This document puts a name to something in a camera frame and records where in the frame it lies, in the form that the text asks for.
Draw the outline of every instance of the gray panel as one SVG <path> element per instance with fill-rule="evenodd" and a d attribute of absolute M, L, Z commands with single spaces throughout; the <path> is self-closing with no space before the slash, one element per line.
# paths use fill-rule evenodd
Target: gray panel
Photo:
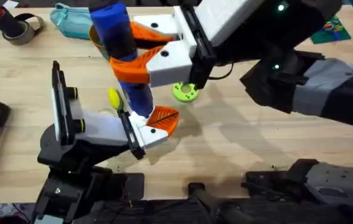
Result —
<path fill-rule="evenodd" d="M 43 219 L 41 220 L 36 219 L 34 223 L 35 224 L 62 224 L 63 219 L 53 217 L 50 215 L 44 215 Z"/>
<path fill-rule="evenodd" d="M 320 201 L 353 205 L 353 167 L 320 163 L 306 175 L 306 187 Z"/>
<path fill-rule="evenodd" d="M 353 67 L 334 58 L 319 60 L 304 76 L 309 80 L 303 86 L 296 86 L 293 111 L 319 116 L 330 92 L 353 77 Z"/>

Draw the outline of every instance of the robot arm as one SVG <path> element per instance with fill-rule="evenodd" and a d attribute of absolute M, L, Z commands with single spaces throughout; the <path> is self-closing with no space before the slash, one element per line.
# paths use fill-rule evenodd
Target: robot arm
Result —
<path fill-rule="evenodd" d="M 172 15 L 136 16 L 140 26 L 177 39 L 147 62 L 147 80 L 151 87 L 183 82 L 202 89 L 214 66 L 259 59 L 240 80 L 256 103 L 353 125 L 353 65 L 294 50 L 341 5 L 206 0 L 195 10 L 177 6 Z"/>

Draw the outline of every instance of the wooden table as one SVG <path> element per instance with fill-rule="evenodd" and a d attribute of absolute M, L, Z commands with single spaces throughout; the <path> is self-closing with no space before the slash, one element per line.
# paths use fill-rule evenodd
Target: wooden table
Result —
<path fill-rule="evenodd" d="M 130 15 L 171 12 L 164 7 L 133 7 Z M 107 88 L 117 86 L 113 72 L 87 40 L 64 37 L 50 22 L 51 9 L 15 9 L 43 17 L 47 27 L 31 43 L 13 46 L 0 33 L 0 101 L 12 114 L 0 140 L 0 203 L 35 202 L 48 167 L 37 162 L 39 139 L 53 123 L 50 100 L 52 61 L 59 61 L 67 84 L 80 90 L 86 109 L 115 115 Z M 353 8 L 344 6 L 338 16 L 352 40 L 299 49 L 322 52 L 353 63 Z M 186 197 L 192 181 L 207 184 L 223 197 L 247 197 L 240 187 L 249 170 L 287 169 L 299 158 L 313 158 L 353 166 L 353 127 L 326 119 L 284 114 L 256 105 L 238 79 L 255 62 L 240 63 L 226 80 L 209 82 L 191 103 L 177 102 L 171 86 L 153 89 L 156 105 L 180 111 L 180 123 L 167 143 L 147 151 L 142 161 L 129 152 L 101 165 L 117 172 L 142 172 L 145 198 Z M 213 76 L 230 67 L 216 68 Z"/>

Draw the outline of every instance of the blue bottle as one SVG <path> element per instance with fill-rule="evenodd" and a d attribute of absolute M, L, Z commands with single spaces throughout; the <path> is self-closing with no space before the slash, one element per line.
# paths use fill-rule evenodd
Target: blue bottle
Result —
<path fill-rule="evenodd" d="M 89 11 L 108 55 L 125 62 L 134 60 L 138 52 L 126 6 L 114 0 L 96 0 L 90 2 Z M 150 87 L 146 84 L 118 81 L 131 109 L 138 115 L 148 118 L 154 108 Z"/>

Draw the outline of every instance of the floor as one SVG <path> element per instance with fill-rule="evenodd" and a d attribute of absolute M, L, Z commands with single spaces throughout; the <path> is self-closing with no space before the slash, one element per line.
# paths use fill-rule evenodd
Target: floor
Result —
<path fill-rule="evenodd" d="M 29 7 L 50 7 L 52 0 L 19 0 Z M 69 6 L 87 6 L 89 0 L 59 1 Z M 160 0 L 123 0 L 127 6 L 161 6 Z M 197 4 L 199 0 L 168 0 L 169 4 Z M 264 199 L 238 200 L 240 207 L 254 217 L 267 217 L 283 223 L 306 224 L 351 224 L 353 220 L 344 218 L 334 207 L 328 205 L 314 205 L 303 203 L 297 205 L 292 202 L 274 203 Z M 178 203 L 178 206 L 162 209 Z M 206 223 L 205 215 L 194 202 L 180 203 L 177 201 L 142 201 L 134 204 L 133 208 L 124 207 L 117 203 L 107 203 L 88 217 L 78 220 L 79 224 L 88 223 Z"/>

